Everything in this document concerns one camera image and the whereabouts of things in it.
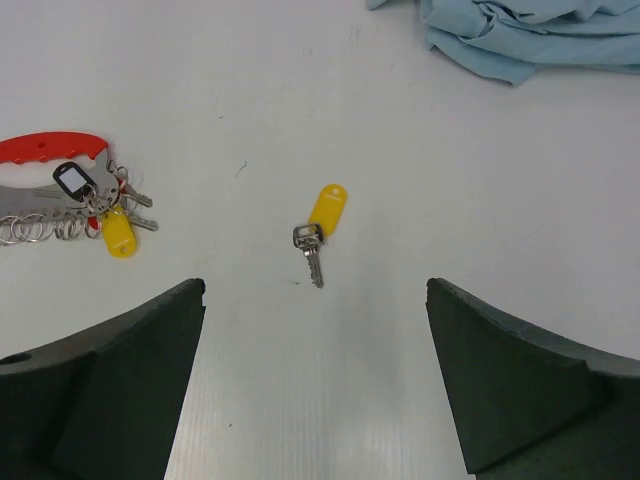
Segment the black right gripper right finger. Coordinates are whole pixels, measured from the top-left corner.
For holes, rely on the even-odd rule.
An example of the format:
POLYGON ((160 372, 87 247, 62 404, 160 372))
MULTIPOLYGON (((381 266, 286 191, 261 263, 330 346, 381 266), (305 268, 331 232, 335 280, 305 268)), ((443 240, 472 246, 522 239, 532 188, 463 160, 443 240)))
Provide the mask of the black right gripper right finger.
POLYGON ((468 474, 638 478, 638 360, 540 328, 445 279, 426 289, 468 474))

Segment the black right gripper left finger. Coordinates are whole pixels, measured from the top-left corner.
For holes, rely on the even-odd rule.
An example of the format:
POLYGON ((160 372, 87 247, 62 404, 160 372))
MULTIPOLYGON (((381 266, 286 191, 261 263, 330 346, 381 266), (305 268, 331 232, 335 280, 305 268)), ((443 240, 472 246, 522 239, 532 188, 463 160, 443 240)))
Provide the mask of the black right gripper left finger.
POLYGON ((181 282, 95 326, 1 361, 4 479, 162 479, 205 315, 181 282))

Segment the silver key with yellow tag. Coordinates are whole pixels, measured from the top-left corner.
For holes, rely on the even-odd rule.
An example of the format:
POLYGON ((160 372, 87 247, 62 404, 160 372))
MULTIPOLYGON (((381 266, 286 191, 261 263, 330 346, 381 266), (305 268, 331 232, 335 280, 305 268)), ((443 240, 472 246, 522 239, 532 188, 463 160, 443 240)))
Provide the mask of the silver key with yellow tag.
POLYGON ((319 193, 307 223, 296 226, 292 232, 293 245, 304 255, 311 282, 318 289, 324 287, 320 251, 335 232, 347 200, 348 193, 343 186, 326 185, 319 193))

